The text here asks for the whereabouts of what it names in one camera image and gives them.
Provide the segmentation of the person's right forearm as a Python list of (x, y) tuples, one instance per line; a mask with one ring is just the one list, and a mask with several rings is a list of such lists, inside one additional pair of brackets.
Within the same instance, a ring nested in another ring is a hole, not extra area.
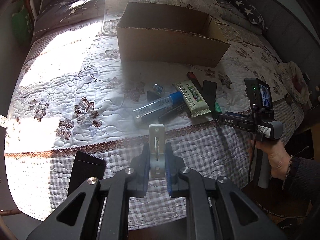
[(296, 196), (308, 198), (319, 216), (319, 162), (290, 157), (283, 189)]

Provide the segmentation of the person's right hand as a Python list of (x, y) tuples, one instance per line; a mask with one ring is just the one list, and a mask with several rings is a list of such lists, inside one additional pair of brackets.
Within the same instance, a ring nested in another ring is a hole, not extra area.
[(249, 149), (250, 157), (252, 157), (253, 154), (254, 144), (256, 149), (262, 150), (267, 154), (268, 162), (271, 165), (271, 176), (276, 179), (285, 180), (291, 157), (285, 150), (282, 141), (278, 140), (277, 142), (260, 142), (252, 140), (251, 148)]

